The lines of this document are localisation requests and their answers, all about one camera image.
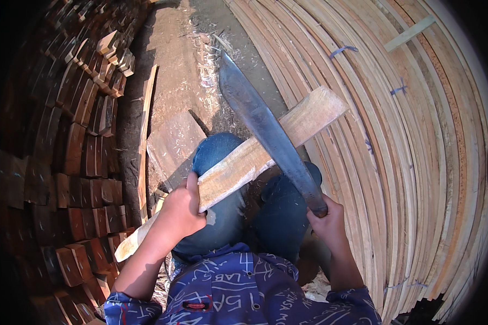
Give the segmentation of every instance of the blue strap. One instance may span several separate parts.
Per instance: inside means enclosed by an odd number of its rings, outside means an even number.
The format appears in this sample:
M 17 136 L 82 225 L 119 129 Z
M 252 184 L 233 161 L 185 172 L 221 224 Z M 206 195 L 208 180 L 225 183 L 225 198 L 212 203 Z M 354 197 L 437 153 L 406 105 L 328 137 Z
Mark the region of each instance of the blue strap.
M 405 86 L 405 84 L 403 82 L 403 77 L 400 77 L 400 79 L 401 79 L 401 87 L 391 90 L 390 91 L 391 95 L 395 95 L 398 90 L 401 90 L 404 95 L 406 94 L 405 88 L 408 88 L 408 86 Z
M 331 55 L 329 55 L 329 59 L 332 59 L 335 55 L 337 55 L 339 52 L 342 52 L 345 49 L 350 49 L 352 51 L 358 52 L 358 49 L 355 48 L 354 46 L 345 45 L 344 47 L 339 48 L 336 51 L 334 51 L 333 53 L 331 53 Z

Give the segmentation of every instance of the machete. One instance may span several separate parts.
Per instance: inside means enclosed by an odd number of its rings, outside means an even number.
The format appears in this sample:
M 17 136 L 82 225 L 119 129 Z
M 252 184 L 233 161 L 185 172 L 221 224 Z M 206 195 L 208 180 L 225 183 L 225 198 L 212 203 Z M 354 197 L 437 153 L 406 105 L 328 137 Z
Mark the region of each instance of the machete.
M 269 107 L 224 51 L 220 66 L 219 88 L 224 99 L 299 191 L 309 209 L 317 217 L 325 217 L 327 205 L 320 187 Z

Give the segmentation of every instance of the stacked wooden blocks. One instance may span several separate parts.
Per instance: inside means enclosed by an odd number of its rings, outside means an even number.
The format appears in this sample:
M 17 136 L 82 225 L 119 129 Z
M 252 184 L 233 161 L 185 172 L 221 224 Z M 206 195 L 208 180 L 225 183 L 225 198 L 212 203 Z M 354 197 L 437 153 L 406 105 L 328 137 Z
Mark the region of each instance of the stacked wooden blocks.
M 42 322 L 91 321 L 123 266 L 113 253 L 134 229 L 117 98 L 147 13 L 146 1 L 52 1 L 13 62 L 0 111 L 0 235 Z

